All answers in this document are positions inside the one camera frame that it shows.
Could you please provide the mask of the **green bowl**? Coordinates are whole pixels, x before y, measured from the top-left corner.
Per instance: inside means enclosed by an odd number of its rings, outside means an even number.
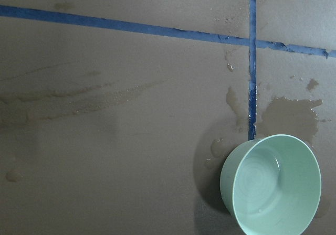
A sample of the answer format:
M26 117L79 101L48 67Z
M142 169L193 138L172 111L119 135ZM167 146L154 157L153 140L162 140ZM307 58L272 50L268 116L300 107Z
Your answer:
M302 234L321 197L321 172L310 147L277 134L244 142L226 158L220 194L244 234Z

